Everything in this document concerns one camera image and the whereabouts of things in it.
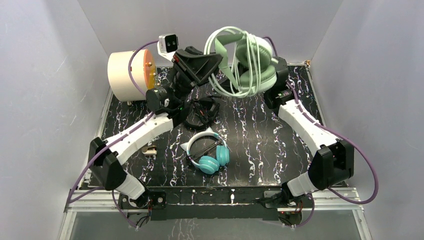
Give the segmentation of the black headphones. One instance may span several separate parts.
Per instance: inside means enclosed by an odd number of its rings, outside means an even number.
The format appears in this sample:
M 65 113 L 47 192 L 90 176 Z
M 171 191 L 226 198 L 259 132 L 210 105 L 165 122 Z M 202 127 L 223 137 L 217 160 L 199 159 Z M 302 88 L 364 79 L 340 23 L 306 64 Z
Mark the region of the black headphones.
M 209 128 L 215 121 L 219 114 L 220 103 L 215 99 L 220 99 L 218 95 L 208 95 L 202 98 L 193 98 L 189 102 L 189 114 L 194 112 L 197 115 L 201 124 L 192 124 L 187 120 L 183 122 L 183 125 L 188 130 L 193 131 L 204 131 Z

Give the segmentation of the green headphones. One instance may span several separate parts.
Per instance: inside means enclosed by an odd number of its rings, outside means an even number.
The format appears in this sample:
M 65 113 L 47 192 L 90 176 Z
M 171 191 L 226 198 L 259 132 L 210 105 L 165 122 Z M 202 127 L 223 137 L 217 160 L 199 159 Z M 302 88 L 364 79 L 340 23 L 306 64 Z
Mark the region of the green headphones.
M 226 90 L 214 73 L 208 78 L 220 95 L 252 97 L 269 90 L 276 83 L 272 46 L 263 38 L 235 26 L 225 26 L 209 35 L 203 53 L 210 54 L 212 48 L 222 55 L 218 69 L 230 83 L 229 90 Z

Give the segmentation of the teal cat-ear headphones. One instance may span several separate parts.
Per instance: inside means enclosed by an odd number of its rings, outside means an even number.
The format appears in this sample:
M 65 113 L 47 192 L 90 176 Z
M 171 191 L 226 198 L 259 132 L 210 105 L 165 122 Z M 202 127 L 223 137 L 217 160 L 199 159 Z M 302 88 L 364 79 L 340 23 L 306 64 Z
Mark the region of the teal cat-ear headphones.
M 212 137 L 215 142 L 202 150 L 192 152 L 192 145 L 203 137 Z M 226 141 L 211 127 L 196 133 L 188 142 L 181 144 L 180 147 L 186 152 L 186 157 L 191 164 L 207 175 L 213 175 L 230 162 L 230 149 Z

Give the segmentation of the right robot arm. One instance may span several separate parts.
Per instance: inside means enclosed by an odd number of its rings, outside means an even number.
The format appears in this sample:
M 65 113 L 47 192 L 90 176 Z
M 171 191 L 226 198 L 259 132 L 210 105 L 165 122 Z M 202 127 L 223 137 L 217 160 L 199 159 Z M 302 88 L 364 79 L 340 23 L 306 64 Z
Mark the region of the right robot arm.
M 325 190 L 354 175 L 354 147 L 341 137 L 323 129 L 320 122 L 304 109 L 288 85 L 287 62 L 272 57 L 270 69 L 274 85 L 263 94 L 266 106 L 286 122 L 313 154 L 308 170 L 281 185 L 282 202 L 295 207 L 302 196 Z

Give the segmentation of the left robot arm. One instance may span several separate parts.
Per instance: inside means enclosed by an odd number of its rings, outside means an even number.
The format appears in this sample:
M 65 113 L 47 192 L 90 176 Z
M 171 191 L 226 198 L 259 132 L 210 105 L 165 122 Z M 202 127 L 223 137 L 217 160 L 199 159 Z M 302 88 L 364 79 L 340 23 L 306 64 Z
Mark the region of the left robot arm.
M 123 164 L 148 142 L 186 120 L 188 95 L 218 72 L 222 60 L 219 53 L 201 54 L 192 47 L 178 49 L 171 59 L 168 81 L 146 92 L 150 113 L 119 134 L 105 140 L 96 137 L 90 142 L 87 166 L 105 190 L 120 192 L 137 208 L 147 206 L 147 186 L 124 170 Z

